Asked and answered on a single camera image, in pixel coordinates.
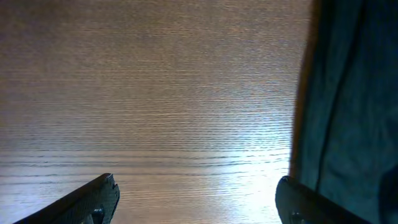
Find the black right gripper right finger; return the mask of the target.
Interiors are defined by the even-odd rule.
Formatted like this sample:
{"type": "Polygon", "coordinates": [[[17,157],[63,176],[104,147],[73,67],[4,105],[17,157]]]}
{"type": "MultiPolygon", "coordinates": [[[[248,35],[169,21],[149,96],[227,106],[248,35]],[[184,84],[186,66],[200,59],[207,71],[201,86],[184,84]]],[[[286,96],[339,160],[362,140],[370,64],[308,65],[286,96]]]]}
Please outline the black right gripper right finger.
{"type": "Polygon", "coordinates": [[[275,204],[283,224],[369,224],[288,175],[277,184],[275,204]]]}

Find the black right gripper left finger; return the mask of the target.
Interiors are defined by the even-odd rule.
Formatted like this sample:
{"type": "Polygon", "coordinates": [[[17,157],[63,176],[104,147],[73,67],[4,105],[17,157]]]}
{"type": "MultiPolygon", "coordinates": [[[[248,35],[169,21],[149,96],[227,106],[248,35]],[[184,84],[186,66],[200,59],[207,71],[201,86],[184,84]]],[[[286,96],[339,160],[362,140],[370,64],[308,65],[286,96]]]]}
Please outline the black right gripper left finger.
{"type": "Polygon", "coordinates": [[[105,173],[15,224],[108,224],[119,199],[113,174],[105,173]]]}

